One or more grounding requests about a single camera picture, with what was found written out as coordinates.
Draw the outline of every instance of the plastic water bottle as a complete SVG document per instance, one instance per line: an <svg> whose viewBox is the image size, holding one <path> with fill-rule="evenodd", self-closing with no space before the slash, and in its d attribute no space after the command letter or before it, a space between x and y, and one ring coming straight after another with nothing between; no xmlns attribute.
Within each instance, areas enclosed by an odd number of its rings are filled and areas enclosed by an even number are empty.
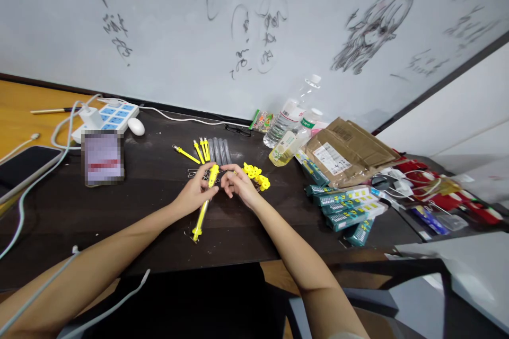
<svg viewBox="0 0 509 339"><path fill-rule="evenodd" d="M283 134L301 121L306 109L310 106L309 99L316 94L320 88L318 83L322 77L313 74L311 79L305 79L293 90L293 94L286 101L285 105L276 118L272 119L270 128L264 136L264 144L267 147L274 148Z"/></svg>
<svg viewBox="0 0 509 339"><path fill-rule="evenodd" d="M306 111L301 123L285 132L276 147L270 152L269 159L276 167L283 167L293 158L296 152L311 138L311 129L322 117L317 109Z"/></svg>

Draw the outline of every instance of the power strip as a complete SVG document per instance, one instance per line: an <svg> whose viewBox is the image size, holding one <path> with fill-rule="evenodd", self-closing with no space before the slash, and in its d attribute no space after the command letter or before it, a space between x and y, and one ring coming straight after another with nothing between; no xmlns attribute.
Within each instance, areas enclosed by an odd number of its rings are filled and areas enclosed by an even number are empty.
<svg viewBox="0 0 509 339"><path fill-rule="evenodd" d="M119 133L124 133L127 130L127 121L139 114L139 107L137 105L127 102L119 103L118 106L107 104L99 110L103 123L101 130L117 130ZM93 131L82 124L72 133L72 137L76 143L81 144L81 135Z"/></svg>

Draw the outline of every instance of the blurred phone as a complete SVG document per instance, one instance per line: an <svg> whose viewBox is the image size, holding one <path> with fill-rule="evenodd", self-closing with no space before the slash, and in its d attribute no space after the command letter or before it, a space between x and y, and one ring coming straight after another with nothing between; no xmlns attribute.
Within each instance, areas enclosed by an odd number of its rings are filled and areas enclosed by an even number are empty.
<svg viewBox="0 0 509 339"><path fill-rule="evenodd" d="M32 146L0 164L0 204L49 170L62 156L53 147Z"/></svg>
<svg viewBox="0 0 509 339"><path fill-rule="evenodd" d="M124 145L115 130L83 135L82 167L85 184L117 184L124 179Z"/></svg>

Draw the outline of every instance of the white mouse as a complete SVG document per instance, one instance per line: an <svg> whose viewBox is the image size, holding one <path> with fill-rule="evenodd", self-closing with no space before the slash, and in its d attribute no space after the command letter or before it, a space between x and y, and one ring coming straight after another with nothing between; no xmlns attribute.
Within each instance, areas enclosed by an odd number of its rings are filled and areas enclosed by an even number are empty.
<svg viewBox="0 0 509 339"><path fill-rule="evenodd" d="M134 135L141 136L145 133L145 126L139 119L129 118L127 126L129 126Z"/></svg>

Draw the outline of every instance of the yellow pen part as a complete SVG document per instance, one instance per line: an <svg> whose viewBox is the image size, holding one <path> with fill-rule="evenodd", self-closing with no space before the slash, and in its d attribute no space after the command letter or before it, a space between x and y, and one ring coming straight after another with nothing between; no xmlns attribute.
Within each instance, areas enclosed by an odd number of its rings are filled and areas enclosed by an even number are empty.
<svg viewBox="0 0 509 339"><path fill-rule="evenodd" d="M205 137L204 139L204 143L205 143L205 150L207 151L207 161L210 162L210 151L209 151L209 148L208 148L208 140L207 140L207 137Z"/></svg>
<svg viewBox="0 0 509 339"><path fill-rule="evenodd" d="M201 155L200 148L198 147L198 142L193 140L193 143L195 144L196 152L198 153L198 156L200 157L201 163L205 164L205 161L203 160L203 156Z"/></svg>
<svg viewBox="0 0 509 339"><path fill-rule="evenodd" d="M208 187L209 188L212 188L214 186L214 183L216 182L218 173L219 173L219 166L217 164L215 164L210 169L210 177L208 179ZM203 220L205 218L205 213L207 212L207 209L208 209L209 201L210 200L206 200L203 203L203 205L201 206L200 216L198 217L198 222L196 223L196 227L192 230L192 232L194 233L192 240L195 243L198 242L198 236L200 236L202 234L201 225L203 224Z"/></svg>
<svg viewBox="0 0 509 339"><path fill-rule="evenodd" d="M207 150L205 149L205 142L203 141L203 138L200 137L200 146L201 150L203 151L203 159L208 162L209 159L207 158Z"/></svg>
<svg viewBox="0 0 509 339"><path fill-rule="evenodd" d="M187 156L189 159L191 159L191 160L192 160L193 162L195 162L196 164L200 164L200 161L199 161L197 158L195 158L195 157L193 157L193 156L189 155L189 154L188 154L187 152L185 152L182 148L177 147L176 145L173 145L172 147L175 149L175 151L177 151L177 152L178 152L178 153L180 153L180 154L183 154L184 156Z"/></svg>

